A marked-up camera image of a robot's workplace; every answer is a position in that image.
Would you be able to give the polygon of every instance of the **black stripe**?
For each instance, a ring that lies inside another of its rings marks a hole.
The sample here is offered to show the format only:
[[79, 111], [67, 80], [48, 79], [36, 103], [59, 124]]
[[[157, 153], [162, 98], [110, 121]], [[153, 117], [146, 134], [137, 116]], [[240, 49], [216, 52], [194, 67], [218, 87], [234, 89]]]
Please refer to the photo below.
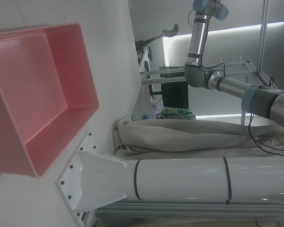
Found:
[[268, 106], [267, 106], [266, 117], [267, 117], [268, 119], [270, 119], [271, 107], [272, 107], [272, 105], [273, 105], [275, 99], [276, 99], [278, 96], [279, 96], [278, 94], [275, 94], [275, 95], [271, 98], [271, 100], [270, 100], [270, 102], [269, 102], [269, 104], [268, 104]]
[[196, 53], [188, 53], [187, 55], [189, 58], [202, 58], [202, 54], [196, 54]]
[[134, 174], [133, 174], [133, 184], [134, 184], [134, 191], [136, 192], [136, 196], [139, 200], [143, 200], [140, 198], [139, 194], [138, 194], [138, 188], [137, 188], [137, 170], [138, 170], [138, 165], [139, 162], [141, 162], [141, 160], [138, 160], [136, 163], [136, 166], [134, 168]]
[[227, 77], [220, 77], [220, 78], [218, 79], [217, 85], [216, 85], [216, 89], [217, 89], [218, 91], [220, 91], [220, 84], [221, 84], [221, 81], [222, 81], [223, 79], [225, 79], [225, 78], [227, 78]]
[[191, 68], [200, 68], [200, 65], [191, 65], [191, 64], [185, 64], [185, 66], [187, 67], [191, 67]]
[[200, 18], [196, 18], [196, 19], [194, 20], [194, 23], [204, 23], [204, 24], [209, 25], [209, 21], [208, 21], [208, 20], [200, 19]]
[[223, 157], [224, 164], [225, 164], [225, 170], [226, 170], [226, 176], [227, 176], [227, 184], [228, 184], [228, 200], [226, 201], [226, 205], [228, 205], [231, 201], [231, 176], [229, 173], [228, 163], [226, 160], [226, 157]]

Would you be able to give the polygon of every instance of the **white cylindrical pipe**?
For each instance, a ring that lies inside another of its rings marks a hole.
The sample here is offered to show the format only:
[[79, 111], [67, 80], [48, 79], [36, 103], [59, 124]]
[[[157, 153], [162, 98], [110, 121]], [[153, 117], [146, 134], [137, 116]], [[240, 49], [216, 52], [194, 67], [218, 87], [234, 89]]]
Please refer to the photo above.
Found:
[[130, 201], [284, 201], [284, 157], [120, 160], [80, 155], [75, 210]]
[[284, 157], [227, 158], [233, 201], [284, 201]]
[[137, 191], [143, 200], [228, 200], [222, 158], [142, 160], [136, 174]]

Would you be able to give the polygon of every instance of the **cable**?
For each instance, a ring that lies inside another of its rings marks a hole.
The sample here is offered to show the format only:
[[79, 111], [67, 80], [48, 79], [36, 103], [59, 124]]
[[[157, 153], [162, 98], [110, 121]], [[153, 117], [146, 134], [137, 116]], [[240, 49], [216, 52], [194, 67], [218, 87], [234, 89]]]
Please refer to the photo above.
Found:
[[158, 105], [159, 101], [155, 104], [155, 106], [153, 107], [152, 111], [156, 108], [156, 106]]
[[262, 145], [264, 145], [264, 146], [267, 146], [267, 147], [269, 147], [269, 148], [276, 149], [276, 150], [279, 150], [279, 151], [284, 151], [284, 150], [277, 149], [277, 148], [273, 148], [273, 147], [270, 147], [270, 146], [268, 146], [268, 145], [265, 145], [265, 144], [261, 143], [260, 141], [258, 141], [258, 140], [251, 134], [251, 122], [252, 122], [253, 118], [254, 118], [254, 114], [251, 113], [251, 114], [250, 114], [250, 121], [249, 121], [249, 124], [248, 124], [247, 129], [248, 129], [249, 136], [250, 136], [251, 139], [254, 141], [254, 143], [256, 144], [256, 146], [257, 146], [258, 148], [260, 148], [262, 151], [264, 151], [264, 152], [266, 152], [266, 153], [268, 153], [268, 154], [284, 156], [284, 154], [274, 153], [274, 152], [271, 152], [271, 151], [264, 150], [264, 149], [258, 144], [258, 143], [260, 143], [260, 144], [262, 144]]
[[269, 84], [268, 86], [271, 87], [271, 85], [274, 83], [274, 78], [273, 77], [270, 77], [269, 78]]
[[192, 25], [190, 24], [190, 22], [189, 22], [189, 16], [190, 16], [190, 14], [192, 13], [192, 11], [194, 11], [194, 8], [189, 12], [188, 17], [187, 17], [187, 21], [188, 21], [188, 23], [189, 23], [189, 25], [190, 25], [191, 27], [194, 27], [194, 26], [192, 26]]
[[[225, 63], [220, 63], [220, 64], [217, 64], [217, 65], [212, 66], [212, 67], [204, 67], [202, 61], [203, 61], [203, 59], [201, 58], [201, 62], [200, 62], [201, 67], [204, 68], [204, 69], [208, 69], [208, 70], [202, 70], [202, 69], [200, 69], [202, 72], [222, 71], [222, 72], [224, 73], [224, 76], [226, 76], [226, 75], [225, 75]], [[222, 70], [211, 70], [211, 69], [213, 69], [213, 68], [215, 68], [215, 67], [218, 67], [218, 66], [220, 66], [220, 65], [223, 65], [223, 69], [222, 69]]]

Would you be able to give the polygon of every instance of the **beige cloth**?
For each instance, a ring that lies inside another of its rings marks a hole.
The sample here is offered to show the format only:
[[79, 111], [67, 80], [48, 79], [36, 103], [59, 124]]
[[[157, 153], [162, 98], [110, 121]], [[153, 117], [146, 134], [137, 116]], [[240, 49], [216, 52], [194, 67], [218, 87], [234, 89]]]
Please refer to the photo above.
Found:
[[[261, 142], [284, 149], [284, 128], [279, 125], [251, 128]], [[123, 159], [262, 156], [244, 125], [190, 120], [123, 118], [113, 132], [115, 155]]]

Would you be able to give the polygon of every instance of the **metal frame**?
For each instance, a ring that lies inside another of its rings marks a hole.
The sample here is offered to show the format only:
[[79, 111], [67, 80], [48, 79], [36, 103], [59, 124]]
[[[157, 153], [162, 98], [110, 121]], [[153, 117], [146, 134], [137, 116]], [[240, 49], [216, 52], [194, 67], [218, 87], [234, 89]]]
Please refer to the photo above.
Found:
[[121, 201], [96, 210], [96, 216], [205, 218], [284, 221], [284, 204], [214, 204]]

